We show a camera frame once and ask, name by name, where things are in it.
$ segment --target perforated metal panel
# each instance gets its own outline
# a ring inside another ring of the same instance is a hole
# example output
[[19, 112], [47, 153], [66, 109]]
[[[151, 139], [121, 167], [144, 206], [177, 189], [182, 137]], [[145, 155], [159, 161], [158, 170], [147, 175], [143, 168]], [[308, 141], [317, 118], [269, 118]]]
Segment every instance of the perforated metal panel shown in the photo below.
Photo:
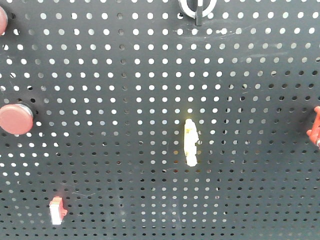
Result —
[[0, 4], [1, 106], [35, 112], [1, 131], [1, 239], [319, 238], [319, 0], [218, 0], [201, 27], [176, 0]]

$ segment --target red knob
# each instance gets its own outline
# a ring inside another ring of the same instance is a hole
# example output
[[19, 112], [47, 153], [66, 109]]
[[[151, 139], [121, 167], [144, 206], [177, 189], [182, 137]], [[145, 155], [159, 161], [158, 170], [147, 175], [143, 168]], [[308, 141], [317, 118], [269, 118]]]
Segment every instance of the red knob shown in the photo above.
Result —
[[6, 31], [8, 25], [8, 16], [5, 10], [0, 6], [0, 36]]
[[10, 134], [26, 134], [33, 124], [34, 115], [23, 104], [9, 104], [0, 108], [0, 126]]

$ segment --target white ring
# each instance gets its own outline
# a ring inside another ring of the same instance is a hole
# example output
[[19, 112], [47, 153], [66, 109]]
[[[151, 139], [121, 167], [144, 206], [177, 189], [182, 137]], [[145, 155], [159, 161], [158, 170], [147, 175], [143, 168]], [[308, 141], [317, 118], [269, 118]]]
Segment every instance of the white ring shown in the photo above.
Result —
[[[182, 11], [185, 14], [187, 14], [190, 18], [195, 19], [196, 12], [190, 9], [190, 7], [188, 6], [187, 0], [178, 0], [178, 1]], [[211, 13], [215, 9], [216, 3], [217, 3], [217, 0], [210, 0], [209, 6], [202, 12], [202, 17], [208, 16], [209, 13]]]

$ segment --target pegboard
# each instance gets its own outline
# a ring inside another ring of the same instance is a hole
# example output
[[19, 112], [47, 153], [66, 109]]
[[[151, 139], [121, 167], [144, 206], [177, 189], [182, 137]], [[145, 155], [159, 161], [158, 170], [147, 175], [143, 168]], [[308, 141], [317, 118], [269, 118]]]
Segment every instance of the pegboard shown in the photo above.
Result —
[[0, 238], [318, 239], [319, 2], [0, 1], [1, 107], [35, 115], [0, 133]]

